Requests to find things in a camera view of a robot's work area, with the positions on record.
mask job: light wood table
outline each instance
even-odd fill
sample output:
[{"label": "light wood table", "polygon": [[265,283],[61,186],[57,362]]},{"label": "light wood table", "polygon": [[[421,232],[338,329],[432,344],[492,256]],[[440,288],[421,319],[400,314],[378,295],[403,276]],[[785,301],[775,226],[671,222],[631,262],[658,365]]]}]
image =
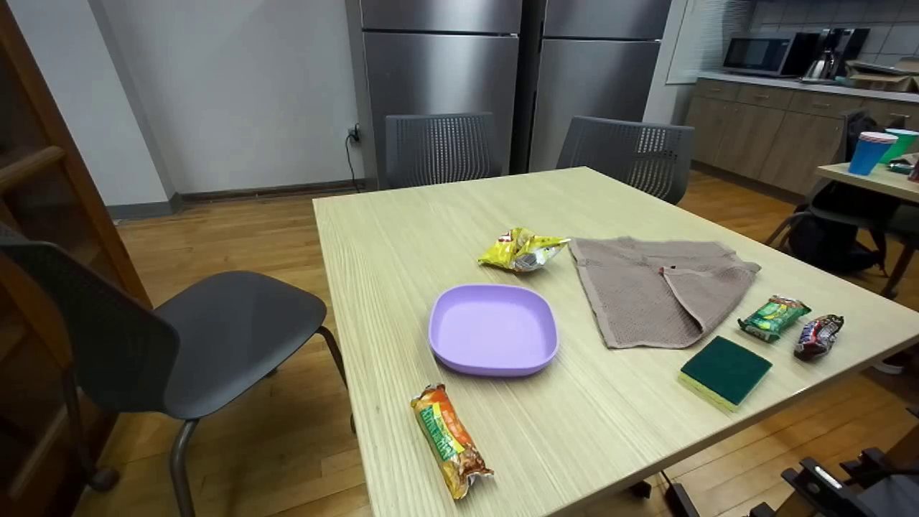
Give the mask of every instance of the light wood table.
[{"label": "light wood table", "polygon": [[[322,199],[315,222],[374,515],[549,515],[601,489],[627,489],[919,339],[919,314],[591,168]],[[602,348],[568,253],[529,279],[477,265],[513,225],[572,237],[722,240],[757,262],[757,281],[714,334],[768,357],[772,370],[724,413],[677,382],[699,348]],[[467,281],[538,291],[561,326],[555,365],[529,378],[442,370],[429,351],[429,314],[440,293]],[[760,344],[737,329],[734,319],[775,293],[805,298],[812,314],[846,315],[819,365],[792,358],[795,335]],[[432,382],[447,385],[495,467],[495,480],[460,506],[409,408]]]},{"label": "light wood table", "polygon": [[890,171],[884,166],[874,166],[869,174],[852,174],[851,163],[824,163],[816,168],[816,174],[919,204],[919,180],[910,180],[908,174]]}]

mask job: green package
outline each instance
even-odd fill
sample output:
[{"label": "green package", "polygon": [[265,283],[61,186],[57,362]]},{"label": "green package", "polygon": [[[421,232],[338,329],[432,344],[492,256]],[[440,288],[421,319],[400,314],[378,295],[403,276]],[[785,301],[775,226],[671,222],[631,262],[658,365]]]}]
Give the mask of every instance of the green package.
[{"label": "green package", "polygon": [[786,326],[792,326],[809,308],[799,298],[772,295],[765,308],[742,319],[742,329],[765,341],[775,341]]}]

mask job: refrigerator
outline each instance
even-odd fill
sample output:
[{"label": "refrigerator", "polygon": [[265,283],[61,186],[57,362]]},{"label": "refrigerator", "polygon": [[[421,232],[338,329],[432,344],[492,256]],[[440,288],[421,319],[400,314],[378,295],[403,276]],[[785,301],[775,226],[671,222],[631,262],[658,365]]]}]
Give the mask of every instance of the refrigerator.
[{"label": "refrigerator", "polygon": [[575,114],[640,121],[668,0],[347,0],[364,177],[384,117],[489,112],[512,171],[551,168]]},{"label": "refrigerator", "polygon": [[572,117],[644,117],[668,0],[539,0],[531,8],[513,163],[555,168]]},{"label": "refrigerator", "polygon": [[522,0],[347,0],[364,180],[383,180],[384,117],[483,112],[512,160]]}]

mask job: gray cloth napkin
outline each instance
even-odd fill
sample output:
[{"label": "gray cloth napkin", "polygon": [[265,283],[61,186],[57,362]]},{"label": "gray cloth napkin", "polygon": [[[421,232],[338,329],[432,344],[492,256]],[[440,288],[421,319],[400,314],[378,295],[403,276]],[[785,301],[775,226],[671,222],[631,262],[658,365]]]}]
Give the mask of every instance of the gray cloth napkin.
[{"label": "gray cloth napkin", "polygon": [[605,348],[690,348],[757,273],[719,240],[575,237],[572,256]]}]

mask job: purple plate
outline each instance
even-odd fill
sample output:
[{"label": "purple plate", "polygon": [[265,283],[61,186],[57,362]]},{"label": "purple plate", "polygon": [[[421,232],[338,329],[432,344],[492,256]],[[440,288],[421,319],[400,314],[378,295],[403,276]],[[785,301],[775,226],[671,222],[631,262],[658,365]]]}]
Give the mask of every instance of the purple plate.
[{"label": "purple plate", "polygon": [[434,303],[429,341],[440,365],[467,377],[531,377],[558,354],[551,308],[512,283],[460,283]]}]

